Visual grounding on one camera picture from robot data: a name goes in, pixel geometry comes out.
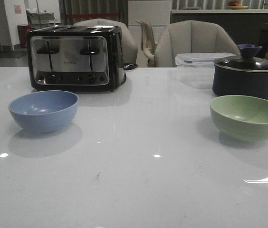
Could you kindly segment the blue bowl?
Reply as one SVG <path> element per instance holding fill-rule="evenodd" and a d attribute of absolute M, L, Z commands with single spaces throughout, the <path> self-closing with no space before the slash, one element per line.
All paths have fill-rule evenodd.
<path fill-rule="evenodd" d="M 78 101 L 78 96 L 68 91 L 34 92 L 13 100 L 9 111 L 23 129 L 47 133 L 71 123 L 77 113 Z"/>

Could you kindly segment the green bowl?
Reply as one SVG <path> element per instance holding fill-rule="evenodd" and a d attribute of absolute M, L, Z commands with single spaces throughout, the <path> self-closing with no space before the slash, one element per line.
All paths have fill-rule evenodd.
<path fill-rule="evenodd" d="M 210 102 L 215 126 L 245 142 L 268 140 L 268 100 L 246 95 L 224 95 Z"/>

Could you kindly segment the beige wooden chair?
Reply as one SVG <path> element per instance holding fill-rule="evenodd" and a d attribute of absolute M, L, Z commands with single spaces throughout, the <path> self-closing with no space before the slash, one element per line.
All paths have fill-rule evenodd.
<path fill-rule="evenodd" d="M 153 35 L 153 29 L 149 22 L 144 20 L 137 20 L 141 26 L 141 50 L 144 55 L 147 57 L 147 66 L 156 67 L 155 62 L 155 49 L 156 44 Z"/>

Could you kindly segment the clear plastic storage container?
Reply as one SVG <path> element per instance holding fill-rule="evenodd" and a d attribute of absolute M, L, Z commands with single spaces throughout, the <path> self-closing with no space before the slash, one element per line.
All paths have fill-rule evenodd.
<path fill-rule="evenodd" d="M 177 54 L 177 67 L 214 67 L 213 61 L 217 58 L 235 56 L 232 53 L 183 53 Z"/>

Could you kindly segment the black and chrome toaster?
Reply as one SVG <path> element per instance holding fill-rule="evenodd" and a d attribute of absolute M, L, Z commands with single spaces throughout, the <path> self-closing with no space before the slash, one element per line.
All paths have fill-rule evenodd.
<path fill-rule="evenodd" d="M 114 91 L 126 81 L 118 26 L 51 26 L 26 34 L 37 90 Z"/>

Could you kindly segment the dark blue cooking pot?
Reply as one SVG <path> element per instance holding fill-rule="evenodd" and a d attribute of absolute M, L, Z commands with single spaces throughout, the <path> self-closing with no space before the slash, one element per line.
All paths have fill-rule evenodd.
<path fill-rule="evenodd" d="M 268 66 L 232 68 L 215 64 L 212 90 L 217 96 L 247 95 L 268 100 Z"/>

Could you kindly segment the white refrigerator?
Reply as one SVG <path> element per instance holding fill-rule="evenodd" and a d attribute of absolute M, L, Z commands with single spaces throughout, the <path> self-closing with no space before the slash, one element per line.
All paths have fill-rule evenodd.
<path fill-rule="evenodd" d="M 170 24 L 171 0 L 129 0 L 128 28 L 138 46 L 141 45 L 141 26 L 139 20 L 147 21 L 153 29 L 155 42 L 165 26 Z"/>

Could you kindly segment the red barrier belt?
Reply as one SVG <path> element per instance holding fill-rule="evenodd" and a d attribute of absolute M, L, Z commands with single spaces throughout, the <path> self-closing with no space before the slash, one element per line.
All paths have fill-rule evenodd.
<path fill-rule="evenodd" d="M 67 18 L 107 18 L 120 16 L 119 12 L 115 13 L 97 13 L 97 14 L 67 14 Z"/>

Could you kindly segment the glass pot lid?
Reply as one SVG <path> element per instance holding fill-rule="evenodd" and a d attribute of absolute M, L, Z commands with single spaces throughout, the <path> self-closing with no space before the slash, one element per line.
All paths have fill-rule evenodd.
<path fill-rule="evenodd" d="M 268 60 L 256 57 L 262 46 L 253 44 L 239 44 L 237 46 L 240 55 L 217 58 L 214 60 L 214 65 L 228 70 L 268 73 Z"/>

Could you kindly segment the red trash bin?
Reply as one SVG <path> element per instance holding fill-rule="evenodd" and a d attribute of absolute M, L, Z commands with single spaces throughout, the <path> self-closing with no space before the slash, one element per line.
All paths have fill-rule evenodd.
<path fill-rule="evenodd" d="M 18 36 L 19 36 L 19 42 L 20 42 L 20 47 L 25 48 L 26 45 L 26 34 L 31 31 L 31 25 L 17 25 L 17 30 L 18 30 Z"/>

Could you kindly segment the fruit plate on counter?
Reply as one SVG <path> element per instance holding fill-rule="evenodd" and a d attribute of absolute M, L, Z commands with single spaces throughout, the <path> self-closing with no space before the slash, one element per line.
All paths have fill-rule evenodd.
<path fill-rule="evenodd" d="M 245 10 L 248 9 L 249 7 L 242 5 L 237 0 L 230 0 L 227 4 L 227 8 L 231 10 Z"/>

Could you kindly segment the dark kitchen counter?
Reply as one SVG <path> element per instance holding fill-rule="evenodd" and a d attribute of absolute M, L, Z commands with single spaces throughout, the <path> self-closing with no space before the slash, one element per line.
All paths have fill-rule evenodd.
<path fill-rule="evenodd" d="M 185 20 L 211 22 L 223 27 L 237 44 L 258 44 L 268 30 L 268 9 L 172 10 L 171 23 Z"/>

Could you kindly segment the pink wall notice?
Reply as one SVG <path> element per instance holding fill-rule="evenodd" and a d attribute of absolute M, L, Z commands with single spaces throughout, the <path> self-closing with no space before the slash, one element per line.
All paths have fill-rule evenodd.
<path fill-rule="evenodd" d="M 14 11 L 15 11 L 15 14 L 21 14 L 21 6 L 20 5 L 14 5 Z"/>

